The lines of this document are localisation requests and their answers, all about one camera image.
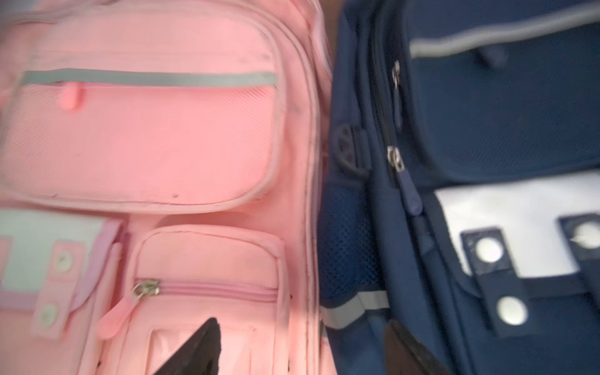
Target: navy zipper pull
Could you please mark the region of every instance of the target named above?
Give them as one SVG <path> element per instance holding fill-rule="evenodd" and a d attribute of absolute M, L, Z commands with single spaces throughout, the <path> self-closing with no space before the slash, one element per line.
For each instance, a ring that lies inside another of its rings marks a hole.
<path fill-rule="evenodd" d="M 396 134 L 402 130 L 402 112 L 400 103 L 400 62 L 396 60 L 392 68 L 392 81 L 394 82 L 394 125 Z M 416 190 L 415 183 L 410 177 L 408 169 L 404 166 L 404 161 L 400 155 L 400 149 L 396 146 L 388 146 L 388 163 L 394 169 L 396 180 L 402 191 L 404 206 L 411 216 L 419 216 L 423 212 L 423 201 L 419 192 Z"/>

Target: mesh pocket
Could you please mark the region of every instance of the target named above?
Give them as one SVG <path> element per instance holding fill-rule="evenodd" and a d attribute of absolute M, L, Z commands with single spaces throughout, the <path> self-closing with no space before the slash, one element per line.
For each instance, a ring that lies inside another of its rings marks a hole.
<path fill-rule="evenodd" d="M 317 234 L 322 299 L 383 286 L 364 191 L 326 184 Z"/>

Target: light blue panel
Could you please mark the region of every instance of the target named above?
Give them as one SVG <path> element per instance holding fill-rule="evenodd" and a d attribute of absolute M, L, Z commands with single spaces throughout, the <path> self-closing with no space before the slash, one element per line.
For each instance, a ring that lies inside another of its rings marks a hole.
<path fill-rule="evenodd" d="M 12 292 L 39 292 L 54 243 L 58 240 L 80 242 L 89 254 L 103 224 L 103 218 L 83 215 L 0 209 L 0 236 L 12 237 L 2 288 Z"/>

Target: reflective strip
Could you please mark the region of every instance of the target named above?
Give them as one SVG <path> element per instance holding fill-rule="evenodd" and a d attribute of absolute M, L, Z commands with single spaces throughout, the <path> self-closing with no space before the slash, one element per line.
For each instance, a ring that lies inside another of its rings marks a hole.
<path fill-rule="evenodd" d="M 342 306 L 325 308 L 321 306 L 323 323 L 334 329 L 342 329 L 360 318 L 367 310 L 389 308 L 388 294 L 385 290 L 358 292 Z"/>
<path fill-rule="evenodd" d="M 270 71 L 239 74 L 202 73 L 142 73 L 136 71 L 57 69 L 27 71 L 22 85 L 56 82 L 112 83 L 130 86 L 168 87 L 248 87 L 266 86 L 277 83 L 277 75 Z"/>
<path fill-rule="evenodd" d="M 525 21 L 480 26 L 443 38 L 410 42 L 410 57 L 443 57 L 490 44 L 526 40 L 600 21 L 600 2 L 577 5 Z"/>

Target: metal zipper pull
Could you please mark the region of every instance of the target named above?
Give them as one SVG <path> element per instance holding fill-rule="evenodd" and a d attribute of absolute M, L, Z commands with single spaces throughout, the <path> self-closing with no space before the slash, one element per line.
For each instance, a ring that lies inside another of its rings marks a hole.
<path fill-rule="evenodd" d="M 394 83 L 394 125 L 396 131 L 402 130 L 402 104 L 400 103 L 400 62 L 396 60 L 392 68 L 392 81 Z"/>
<path fill-rule="evenodd" d="M 144 280 L 133 287 L 108 313 L 96 323 L 96 334 L 101 340 L 116 336 L 138 303 L 146 296 L 155 296 L 160 292 L 157 280 Z"/>
<path fill-rule="evenodd" d="M 394 124 L 397 134 L 402 130 L 402 107 L 400 101 L 400 62 L 396 60 L 392 68 L 392 81 L 394 83 Z M 392 166 L 396 180 L 402 191 L 402 199 L 406 210 L 412 216 L 418 216 L 423 212 L 423 201 L 416 190 L 415 183 L 410 177 L 409 171 L 404 166 L 400 155 L 400 149 L 396 146 L 388 146 L 388 163 Z"/>

